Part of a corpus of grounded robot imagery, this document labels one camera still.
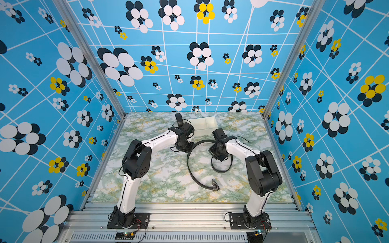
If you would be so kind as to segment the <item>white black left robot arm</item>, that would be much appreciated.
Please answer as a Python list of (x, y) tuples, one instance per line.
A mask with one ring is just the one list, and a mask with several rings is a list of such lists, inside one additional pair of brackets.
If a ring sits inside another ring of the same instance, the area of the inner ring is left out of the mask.
[(129, 228), (135, 222), (135, 199), (141, 178), (151, 165), (152, 155), (162, 149), (175, 147), (178, 151), (191, 151), (194, 143), (190, 141), (195, 130), (190, 123), (177, 123), (166, 132), (144, 141), (133, 140), (122, 160), (119, 175), (123, 177), (123, 186), (113, 216), (122, 228)]

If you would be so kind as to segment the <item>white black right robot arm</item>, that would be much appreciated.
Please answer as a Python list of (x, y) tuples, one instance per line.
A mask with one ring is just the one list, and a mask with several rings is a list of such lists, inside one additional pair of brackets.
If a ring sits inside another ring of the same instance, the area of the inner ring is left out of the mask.
[(271, 229), (265, 205), (270, 195), (283, 183), (272, 153), (250, 148), (237, 137), (227, 136), (223, 129), (216, 129), (212, 134), (215, 142), (209, 152), (215, 159), (223, 161), (232, 155), (245, 163), (251, 194), (243, 209), (244, 226), (248, 229)]

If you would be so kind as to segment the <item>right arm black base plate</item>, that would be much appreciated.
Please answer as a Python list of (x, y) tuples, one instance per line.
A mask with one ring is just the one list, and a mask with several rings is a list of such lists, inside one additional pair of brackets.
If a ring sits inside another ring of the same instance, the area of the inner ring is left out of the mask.
[(249, 213), (230, 213), (229, 221), (231, 229), (240, 230), (271, 230), (270, 218), (267, 213), (252, 217)]

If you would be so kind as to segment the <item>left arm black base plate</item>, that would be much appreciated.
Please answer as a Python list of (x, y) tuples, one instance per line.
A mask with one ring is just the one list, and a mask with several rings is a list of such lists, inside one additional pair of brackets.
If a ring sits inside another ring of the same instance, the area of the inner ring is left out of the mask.
[(134, 220), (131, 224), (128, 226), (122, 226), (119, 223), (119, 220), (117, 217), (113, 214), (110, 213), (108, 215), (108, 224), (107, 224), (107, 229), (120, 229), (120, 230), (125, 230), (125, 229), (147, 229), (148, 224), (150, 221), (150, 213), (135, 213), (134, 214)]

